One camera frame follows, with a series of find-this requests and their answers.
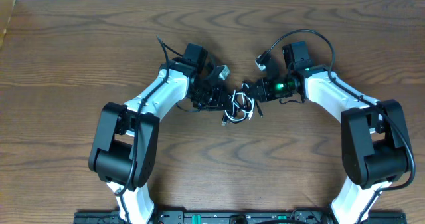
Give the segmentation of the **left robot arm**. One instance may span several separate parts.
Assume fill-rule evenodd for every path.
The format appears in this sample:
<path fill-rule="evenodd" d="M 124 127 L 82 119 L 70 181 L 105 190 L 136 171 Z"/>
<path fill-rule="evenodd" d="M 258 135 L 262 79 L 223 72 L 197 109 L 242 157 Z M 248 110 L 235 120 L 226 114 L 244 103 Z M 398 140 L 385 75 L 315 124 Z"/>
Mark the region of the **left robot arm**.
<path fill-rule="evenodd" d="M 229 74 L 229 68 L 217 65 L 205 48 L 189 43 L 183 54 L 165 59 L 157 78 L 138 96 L 102 108 L 88 167 L 113 191 L 124 223 L 148 223 L 153 215 L 147 181 L 162 119 L 184 98 L 198 111 L 230 110 L 224 84 Z"/>

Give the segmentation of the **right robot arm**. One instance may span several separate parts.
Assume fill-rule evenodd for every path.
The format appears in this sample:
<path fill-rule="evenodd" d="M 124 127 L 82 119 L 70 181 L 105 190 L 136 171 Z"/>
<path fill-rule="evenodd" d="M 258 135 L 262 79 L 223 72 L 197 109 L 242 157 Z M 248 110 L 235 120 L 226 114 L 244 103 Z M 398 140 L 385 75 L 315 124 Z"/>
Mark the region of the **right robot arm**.
<path fill-rule="evenodd" d="M 347 178 L 331 203 L 326 223 L 361 223 L 384 191 L 406 172 L 415 174 L 404 112 L 395 100 L 365 96 L 343 82 L 330 66 L 316 65 L 305 42 L 282 48 L 287 74 L 281 75 L 266 51 L 255 60 L 266 77 L 256 81 L 248 96 L 259 102 L 289 98 L 316 103 L 341 125 L 341 157 Z"/>

